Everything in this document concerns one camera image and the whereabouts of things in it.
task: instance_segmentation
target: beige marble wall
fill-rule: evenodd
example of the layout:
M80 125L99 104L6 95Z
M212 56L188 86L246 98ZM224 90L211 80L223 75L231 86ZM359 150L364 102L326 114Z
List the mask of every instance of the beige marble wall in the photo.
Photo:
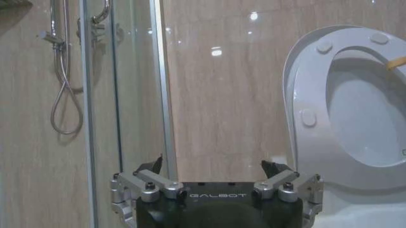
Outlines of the beige marble wall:
M51 44L37 37L41 30L49 30L49 1L31 2L31 8L0 11L0 226L88 227L84 134L63 137L49 123L60 84ZM69 4L72 83L79 86L77 1ZM56 120L72 128L77 115L69 99L63 99L60 108Z
M404 10L403 0L164 0L180 180L264 177L260 160L290 150L280 84L296 40L334 24L406 38Z

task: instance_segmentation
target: glass shower door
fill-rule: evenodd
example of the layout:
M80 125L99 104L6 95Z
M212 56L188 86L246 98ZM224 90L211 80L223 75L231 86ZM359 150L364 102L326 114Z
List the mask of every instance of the glass shower door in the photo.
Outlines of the glass shower door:
M123 226L111 210L113 173L132 172L163 156L160 174L177 178L161 3L104 1L80 1L89 204L96 228ZM92 17L100 12L108 16L95 25Z

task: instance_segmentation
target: toilet bowl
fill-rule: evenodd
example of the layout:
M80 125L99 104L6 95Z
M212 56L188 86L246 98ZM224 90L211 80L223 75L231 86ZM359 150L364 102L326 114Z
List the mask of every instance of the toilet bowl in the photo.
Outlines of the toilet bowl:
M299 172L326 182L315 227L406 224L406 41L356 26L308 33L288 54L283 98Z

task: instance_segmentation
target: screw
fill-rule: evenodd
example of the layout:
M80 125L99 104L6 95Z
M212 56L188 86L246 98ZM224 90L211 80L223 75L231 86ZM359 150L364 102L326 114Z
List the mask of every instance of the screw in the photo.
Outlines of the screw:
M291 190L292 190L292 183L286 182L286 183L283 184L283 189L291 191Z
M251 195L252 195L252 197L254 197L256 200L260 200L260 198L262 198L262 192L260 192L258 189L254 189L254 190L252 190Z
M145 184L145 190L153 190L155 189L155 184L152 182L148 182Z

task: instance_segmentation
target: white toilet seat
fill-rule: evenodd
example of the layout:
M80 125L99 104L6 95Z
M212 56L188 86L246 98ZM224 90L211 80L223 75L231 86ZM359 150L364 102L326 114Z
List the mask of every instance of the white toilet seat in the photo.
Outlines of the white toilet seat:
M331 129L326 89L334 57L344 50L370 53L382 63L406 56L406 42L367 28L344 28L324 35L306 47L295 72L292 119L296 168L322 173L326 182L362 190L406 186L406 162L374 167L344 151ZM392 70L406 83L406 66Z

